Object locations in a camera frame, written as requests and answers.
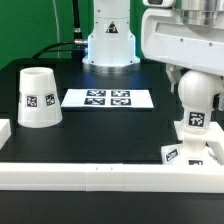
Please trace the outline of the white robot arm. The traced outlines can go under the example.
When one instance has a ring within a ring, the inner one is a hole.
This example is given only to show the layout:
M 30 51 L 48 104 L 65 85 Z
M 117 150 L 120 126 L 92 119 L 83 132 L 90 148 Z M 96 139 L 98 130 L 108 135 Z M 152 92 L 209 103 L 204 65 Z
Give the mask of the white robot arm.
M 87 68 L 103 72 L 137 64 L 130 32 L 130 0 L 93 0 L 94 28 L 88 36 Z M 224 0 L 142 0 L 141 49 L 167 65 L 170 80 L 180 70 L 224 76 Z

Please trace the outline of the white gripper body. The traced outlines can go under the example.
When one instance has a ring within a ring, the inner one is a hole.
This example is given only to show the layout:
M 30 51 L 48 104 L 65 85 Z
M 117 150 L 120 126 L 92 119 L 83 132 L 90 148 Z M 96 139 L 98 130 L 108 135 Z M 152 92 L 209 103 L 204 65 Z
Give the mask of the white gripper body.
M 213 27 L 185 25 L 172 9 L 147 9 L 141 49 L 147 59 L 224 76 L 224 12 Z

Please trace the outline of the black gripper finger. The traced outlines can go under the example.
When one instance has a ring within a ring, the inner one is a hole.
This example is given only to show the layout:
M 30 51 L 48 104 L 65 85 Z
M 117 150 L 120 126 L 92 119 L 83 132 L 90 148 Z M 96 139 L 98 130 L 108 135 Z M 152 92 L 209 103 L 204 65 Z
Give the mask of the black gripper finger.
M 181 70 L 181 66 L 166 64 L 166 73 L 170 81 L 170 90 L 172 93 L 175 92 L 175 85 L 179 83 L 182 77 Z
M 215 110 L 224 111 L 224 92 L 214 95 L 213 108 Z

